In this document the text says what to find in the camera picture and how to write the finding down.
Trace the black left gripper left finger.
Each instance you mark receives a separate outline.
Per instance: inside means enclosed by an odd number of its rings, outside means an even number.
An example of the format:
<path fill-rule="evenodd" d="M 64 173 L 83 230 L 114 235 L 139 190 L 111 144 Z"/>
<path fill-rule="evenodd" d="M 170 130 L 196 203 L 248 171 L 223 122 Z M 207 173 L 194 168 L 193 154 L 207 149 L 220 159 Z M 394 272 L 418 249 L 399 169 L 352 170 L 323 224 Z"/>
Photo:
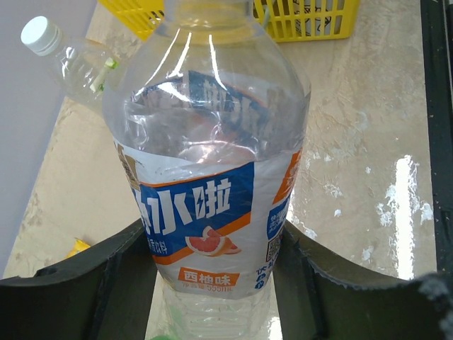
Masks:
<path fill-rule="evenodd" d="M 156 274 L 137 220 L 30 278 L 1 280 L 1 338 L 144 339 Z"/>

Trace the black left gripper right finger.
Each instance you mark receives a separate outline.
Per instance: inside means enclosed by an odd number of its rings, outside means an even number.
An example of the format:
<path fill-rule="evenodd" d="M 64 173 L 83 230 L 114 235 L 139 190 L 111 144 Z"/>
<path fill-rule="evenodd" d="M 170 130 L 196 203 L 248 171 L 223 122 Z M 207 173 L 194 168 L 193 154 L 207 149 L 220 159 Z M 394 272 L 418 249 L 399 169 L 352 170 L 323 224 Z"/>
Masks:
<path fill-rule="evenodd" d="M 452 275 L 353 263 L 286 222 L 273 276 L 283 339 L 451 339 Z"/>

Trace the small labelled clear bottle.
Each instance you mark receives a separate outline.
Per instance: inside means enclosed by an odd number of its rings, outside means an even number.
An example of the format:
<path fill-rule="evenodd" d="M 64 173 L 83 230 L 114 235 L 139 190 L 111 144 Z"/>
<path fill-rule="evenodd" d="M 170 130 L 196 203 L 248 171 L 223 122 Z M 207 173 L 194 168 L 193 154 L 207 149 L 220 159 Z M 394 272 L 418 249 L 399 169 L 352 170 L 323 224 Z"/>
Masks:
<path fill-rule="evenodd" d="M 251 1 L 166 1 L 103 117 L 179 339 L 250 339 L 269 310 L 311 84 Z"/>

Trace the large clear plastic bottle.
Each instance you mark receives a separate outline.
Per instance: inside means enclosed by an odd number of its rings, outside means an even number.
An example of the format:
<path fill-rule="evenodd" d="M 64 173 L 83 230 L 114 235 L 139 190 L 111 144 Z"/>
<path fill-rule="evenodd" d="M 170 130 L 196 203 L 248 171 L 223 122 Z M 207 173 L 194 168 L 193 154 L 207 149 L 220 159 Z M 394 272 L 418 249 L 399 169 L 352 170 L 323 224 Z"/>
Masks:
<path fill-rule="evenodd" d="M 120 64 L 120 59 L 107 46 L 63 33 L 62 41 L 53 53 L 38 57 L 62 87 L 65 96 L 102 114 L 105 81 Z"/>

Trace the large white bottle cap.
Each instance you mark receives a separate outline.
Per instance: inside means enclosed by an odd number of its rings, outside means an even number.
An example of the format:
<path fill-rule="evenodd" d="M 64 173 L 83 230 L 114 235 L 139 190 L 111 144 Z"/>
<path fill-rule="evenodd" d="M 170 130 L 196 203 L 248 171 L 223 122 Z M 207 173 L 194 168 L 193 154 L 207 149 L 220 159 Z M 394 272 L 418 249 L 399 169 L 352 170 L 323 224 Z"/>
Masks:
<path fill-rule="evenodd" d="M 21 31 L 21 42 L 40 57 L 53 53 L 62 38 L 60 28 L 45 16 L 30 19 Z"/>

